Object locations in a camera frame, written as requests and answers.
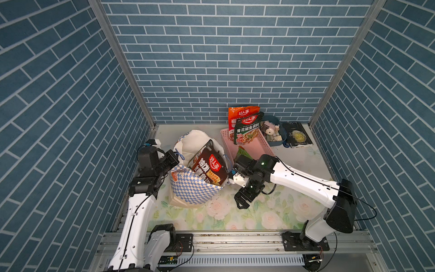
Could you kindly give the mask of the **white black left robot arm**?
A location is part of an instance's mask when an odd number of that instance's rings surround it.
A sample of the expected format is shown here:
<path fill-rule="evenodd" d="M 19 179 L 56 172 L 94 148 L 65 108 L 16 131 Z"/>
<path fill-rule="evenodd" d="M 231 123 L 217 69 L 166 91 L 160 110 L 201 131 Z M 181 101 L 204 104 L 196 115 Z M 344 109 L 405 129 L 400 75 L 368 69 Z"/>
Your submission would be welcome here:
<path fill-rule="evenodd" d="M 164 251 L 175 245 L 172 223 L 157 225 L 146 237 L 165 176 L 179 164 L 178 156 L 160 145 L 152 139 L 137 150 L 138 173 L 129 185 L 126 221 L 108 272 L 156 272 Z"/>

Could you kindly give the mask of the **black red condiment packet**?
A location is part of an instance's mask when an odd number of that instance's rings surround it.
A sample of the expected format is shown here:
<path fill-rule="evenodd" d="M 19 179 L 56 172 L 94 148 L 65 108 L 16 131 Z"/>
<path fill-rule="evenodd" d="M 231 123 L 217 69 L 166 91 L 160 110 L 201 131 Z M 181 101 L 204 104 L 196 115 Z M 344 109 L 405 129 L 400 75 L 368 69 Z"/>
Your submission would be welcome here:
<path fill-rule="evenodd" d="M 228 177 L 226 162 L 209 140 L 190 160 L 188 167 L 206 183 L 222 186 Z"/>

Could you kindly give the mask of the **small green condiment packet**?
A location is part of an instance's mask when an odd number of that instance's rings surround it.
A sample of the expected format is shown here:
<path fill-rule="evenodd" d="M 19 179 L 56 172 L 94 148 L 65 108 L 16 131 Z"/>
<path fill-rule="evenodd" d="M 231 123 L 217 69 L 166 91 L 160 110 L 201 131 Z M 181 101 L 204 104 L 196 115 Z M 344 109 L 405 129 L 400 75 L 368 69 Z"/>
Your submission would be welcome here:
<path fill-rule="evenodd" d="M 251 160 L 253 160 L 253 158 L 249 155 L 249 153 L 242 146 L 239 146 L 234 161 L 235 162 L 250 162 Z"/>

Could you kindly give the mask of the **dark green fish condiment packet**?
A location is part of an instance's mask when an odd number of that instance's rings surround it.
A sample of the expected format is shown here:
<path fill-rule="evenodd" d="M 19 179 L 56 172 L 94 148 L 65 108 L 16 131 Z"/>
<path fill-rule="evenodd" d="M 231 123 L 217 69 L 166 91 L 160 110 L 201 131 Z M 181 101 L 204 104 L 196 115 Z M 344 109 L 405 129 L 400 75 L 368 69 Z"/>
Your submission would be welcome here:
<path fill-rule="evenodd" d="M 258 137 L 263 112 L 254 113 L 248 117 L 238 119 L 234 128 L 234 144 L 247 145 Z"/>

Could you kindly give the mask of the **blue checkered paper bag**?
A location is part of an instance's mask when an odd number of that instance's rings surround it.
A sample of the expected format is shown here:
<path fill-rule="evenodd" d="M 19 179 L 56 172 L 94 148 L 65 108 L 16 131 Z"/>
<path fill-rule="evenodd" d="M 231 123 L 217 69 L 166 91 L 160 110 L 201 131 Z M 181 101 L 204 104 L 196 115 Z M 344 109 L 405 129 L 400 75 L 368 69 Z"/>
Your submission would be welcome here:
<path fill-rule="evenodd" d="M 211 139 L 215 150 L 219 152 L 225 161 L 224 148 L 215 139 L 200 130 L 188 132 L 174 145 L 174 153 L 180 158 L 179 164 L 170 173 L 169 200 L 171 205 L 197 209 L 223 189 L 227 179 L 221 187 L 208 184 L 188 167 L 194 155 Z"/>

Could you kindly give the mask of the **orange condiment packet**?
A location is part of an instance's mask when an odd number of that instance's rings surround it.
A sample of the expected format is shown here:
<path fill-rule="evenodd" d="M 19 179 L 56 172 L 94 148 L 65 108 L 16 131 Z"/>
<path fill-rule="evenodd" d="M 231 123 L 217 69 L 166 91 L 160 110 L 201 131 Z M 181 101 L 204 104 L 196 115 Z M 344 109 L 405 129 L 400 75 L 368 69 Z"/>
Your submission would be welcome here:
<path fill-rule="evenodd" d="M 237 120 L 246 118 L 252 114 L 258 113 L 259 111 L 260 107 L 258 106 L 230 107 L 228 109 L 229 140 L 234 140 L 234 128 L 236 126 Z"/>

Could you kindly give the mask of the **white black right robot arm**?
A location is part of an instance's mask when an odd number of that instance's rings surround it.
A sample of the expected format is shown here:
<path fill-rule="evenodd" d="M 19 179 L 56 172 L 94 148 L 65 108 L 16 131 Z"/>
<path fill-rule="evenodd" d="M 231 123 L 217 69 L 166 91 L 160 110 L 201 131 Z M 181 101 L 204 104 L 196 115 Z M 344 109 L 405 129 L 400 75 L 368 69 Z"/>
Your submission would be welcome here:
<path fill-rule="evenodd" d="M 296 239 L 301 243 L 320 243 L 335 231 L 353 233 L 357 198 L 352 182 L 348 180 L 327 181 L 292 168 L 278 157 L 267 154 L 257 160 L 238 156 L 228 178 L 230 183 L 241 187 L 234 196 L 239 209 L 249 208 L 267 182 L 298 191 L 322 204 L 323 211 L 304 223 Z"/>

